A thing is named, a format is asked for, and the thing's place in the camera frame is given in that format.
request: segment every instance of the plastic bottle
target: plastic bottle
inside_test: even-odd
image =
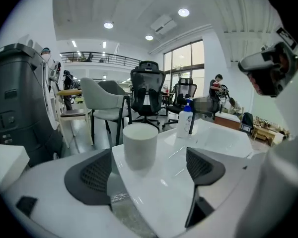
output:
[[[179,113],[179,123],[177,127],[177,137],[187,137],[189,134],[193,113],[191,112],[190,99],[187,99],[187,105]]]

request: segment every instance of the white cup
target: white cup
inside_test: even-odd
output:
[[[133,123],[124,128],[125,160],[132,170],[153,165],[158,133],[156,127],[146,123]]]

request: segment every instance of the blue bottle cap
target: blue bottle cap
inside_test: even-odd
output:
[[[191,107],[190,107],[190,102],[191,99],[187,99],[187,105],[184,106],[184,112],[191,112]]]

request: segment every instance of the ceiling light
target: ceiling light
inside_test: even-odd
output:
[[[186,17],[186,16],[189,16],[189,14],[190,14],[189,10],[184,9],[184,8],[179,9],[178,13],[181,17]]]
[[[148,41],[151,41],[151,40],[153,40],[153,37],[152,37],[151,35],[147,35],[147,36],[146,36],[146,39],[147,39]]]
[[[107,29],[111,29],[111,28],[113,28],[113,26],[114,26],[113,23],[110,23],[110,22],[107,22],[104,24],[104,27]]]

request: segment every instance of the balcony railing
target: balcony railing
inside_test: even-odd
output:
[[[62,62],[97,62],[97,63],[108,63],[116,64],[121,66],[127,66],[135,68],[139,65],[140,60],[123,57],[114,54],[103,54],[100,52],[64,52],[61,53]]]

